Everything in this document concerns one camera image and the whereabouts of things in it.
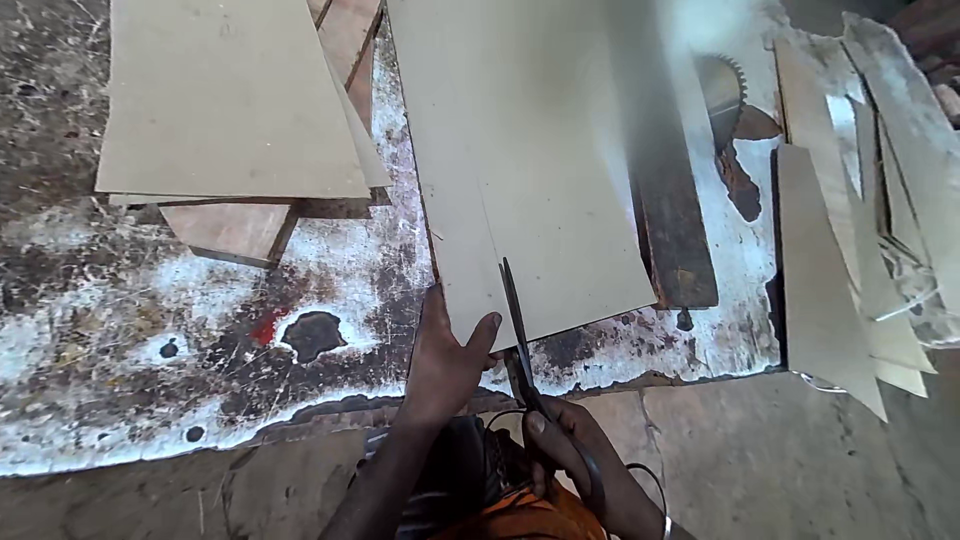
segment orange shirt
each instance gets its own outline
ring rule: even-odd
[[[506,497],[465,522],[448,528],[432,540],[476,538],[558,538],[605,540],[600,522],[577,496],[554,482],[557,500],[538,499],[524,489]]]

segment circular saw blade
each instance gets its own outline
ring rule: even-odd
[[[697,74],[704,90],[713,142],[722,152],[733,141],[733,132],[747,102],[747,81],[733,59],[704,55],[697,59]]]

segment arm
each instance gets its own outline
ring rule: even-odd
[[[663,512],[627,470],[596,420],[580,405],[549,396],[542,396],[542,399],[543,404],[557,415],[560,426],[572,432],[587,447],[600,468],[607,494],[606,504],[603,508],[590,509],[600,524],[623,540],[660,540],[663,537]],[[523,440],[528,449],[536,447],[535,455],[545,454],[546,461],[553,461],[564,469],[577,491],[583,492],[582,486],[589,485],[583,459],[556,424],[546,422],[538,412],[528,412],[523,417]],[[549,499],[551,482],[548,480],[553,478],[553,471],[535,461],[533,477],[534,493]],[[694,540],[677,524],[673,524],[670,538]]]
[[[390,434],[357,475],[321,540],[394,538],[437,433],[467,404],[481,373],[499,358],[489,352],[500,321],[498,313],[488,314],[467,346],[461,347],[450,331],[440,287],[427,290],[403,405]]]

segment black wire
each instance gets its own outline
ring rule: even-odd
[[[660,484],[660,479],[657,477],[657,474],[654,473],[654,472],[650,469],[650,467],[647,467],[647,466],[644,465],[643,463],[630,463],[630,464],[628,464],[628,465],[627,465],[627,470],[629,471],[629,470],[631,470],[631,469],[641,469],[641,470],[643,470],[644,472],[646,472],[648,475],[650,475],[650,478],[652,478],[652,479],[654,480],[654,482],[657,484],[657,489],[660,490],[660,503],[661,503],[662,508],[663,508],[663,537],[665,538],[665,537],[666,537],[666,520],[667,520],[667,515],[666,515],[666,492],[663,491],[663,485]]]
[[[483,452],[482,452],[482,456],[483,456],[483,481],[484,481],[484,485],[486,485],[486,483],[487,483],[487,477],[488,477],[488,473],[489,473],[489,471],[487,470],[487,433],[490,432],[490,428],[491,428],[491,426],[493,425],[493,423],[496,422],[496,419],[497,419],[497,418],[500,418],[501,416],[504,416],[504,415],[507,415],[507,414],[523,414],[523,413],[525,413],[525,412],[526,412],[526,409],[522,409],[522,408],[512,408],[512,409],[510,409],[510,410],[501,410],[500,412],[494,414],[494,415],[493,415],[493,418],[491,418],[490,421],[487,423],[487,425],[484,426],[484,428],[483,428]]]

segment person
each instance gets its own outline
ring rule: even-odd
[[[596,461],[606,494],[602,508],[587,508],[554,480],[554,469],[563,469],[578,492],[589,490],[580,455],[561,428],[538,412],[524,414],[525,450],[505,430],[488,437],[477,430],[479,419],[454,418],[482,372],[503,358],[490,354],[501,321],[499,313],[483,317],[461,346],[451,332],[443,292],[438,285],[428,289],[403,404],[386,438],[359,467],[321,540],[602,540],[607,532],[623,540],[665,537],[663,513],[585,408],[543,398]],[[424,518],[431,507],[433,517]],[[692,539],[675,524],[670,528],[670,538]]]

